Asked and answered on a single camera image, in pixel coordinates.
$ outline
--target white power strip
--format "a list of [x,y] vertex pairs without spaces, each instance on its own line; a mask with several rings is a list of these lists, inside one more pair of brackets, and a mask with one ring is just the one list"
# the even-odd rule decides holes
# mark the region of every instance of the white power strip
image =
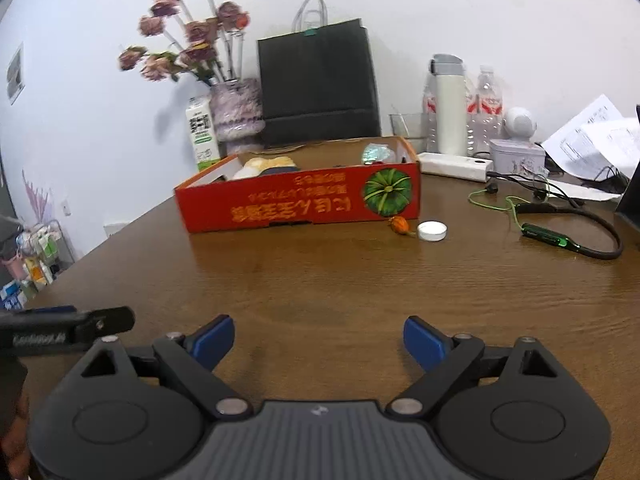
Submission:
[[420,171],[434,175],[452,176],[476,182],[486,182],[487,171],[494,170],[492,160],[470,158],[459,155],[443,155],[441,153],[420,153]]

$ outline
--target finger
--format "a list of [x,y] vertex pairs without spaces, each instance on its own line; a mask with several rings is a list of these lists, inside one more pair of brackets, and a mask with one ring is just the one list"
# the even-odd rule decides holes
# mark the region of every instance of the finger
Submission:
[[2,452],[9,459],[18,456],[27,446],[27,420],[21,416],[14,418],[9,431],[2,438]]
[[31,455],[28,449],[25,449],[20,455],[12,460],[9,460],[7,469],[9,470],[9,476],[17,480],[24,480],[29,476],[29,464],[31,462]]
[[18,405],[16,406],[16,410],[17,410],[18,416],[21,416],[22,418],[25,418],[27,420],[29,419],[29,396],[26,390],[22,391],[22,395],[18,400]]

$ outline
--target paper sheet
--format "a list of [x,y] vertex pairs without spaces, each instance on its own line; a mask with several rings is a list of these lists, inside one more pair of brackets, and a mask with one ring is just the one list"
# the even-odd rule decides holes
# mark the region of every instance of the paper sheet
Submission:
[[596,149],[582,126],[622,118],[622,114],[603,94],[545,140],[542,147],[567,173],[585,180],[604,180],[606,168],[611,164]]
[[633,178],[640,162],[640,124],[637,118],[585,124],[582,129],[614,168],[627,178]]
[[621,195],[615,193],[606,193],[593,187],[576,186],[575,184],[568,184],[567,182],[560,182],[559,180],[551,180],[548,182],[556,184],[571,198],[581,198],[582,200],[595,200],[597,202],[606,202],[607,200],[618,200]]

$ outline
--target wooden table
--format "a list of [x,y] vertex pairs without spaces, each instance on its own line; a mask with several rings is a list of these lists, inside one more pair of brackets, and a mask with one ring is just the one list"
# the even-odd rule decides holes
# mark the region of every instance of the wooden table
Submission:
[[[637,480],[640,237],[615,218],[626,244],[618,260],[553,248],[521,237],[507,214],[469,204],[468,193],[479,187],[423,177],[421,219],[449,227],[438,243],[396,235],[386,222],[189,236],[168,200],[76,263],[34,306],[127,304],[138,321],[122,337],[126,344],[188,333],[230,314],[236,345],[216,373],[255,403],[377,398],[386,404],[420,376],[402,346],[402,324],[411,314],[488,344],[535,335],[610,421],[612,445],[599,480]],[[500,184],[498,195],[507,192],[530,198],[516,185]],[[602,214],[612,219],[608,209]],[[531,221],[593,248],[612,247],[607,234],[581,218]],[[35,405],[75,360],[27,361]]]

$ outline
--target green pumpkin illustration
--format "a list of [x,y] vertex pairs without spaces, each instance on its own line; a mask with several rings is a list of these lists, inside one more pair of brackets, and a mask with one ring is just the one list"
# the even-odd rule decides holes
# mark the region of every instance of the green pumpkin illustration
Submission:
[[393,216],[411,202],[411,177],[396,168],[380,170],[362,188],[367,207],[380,216]]

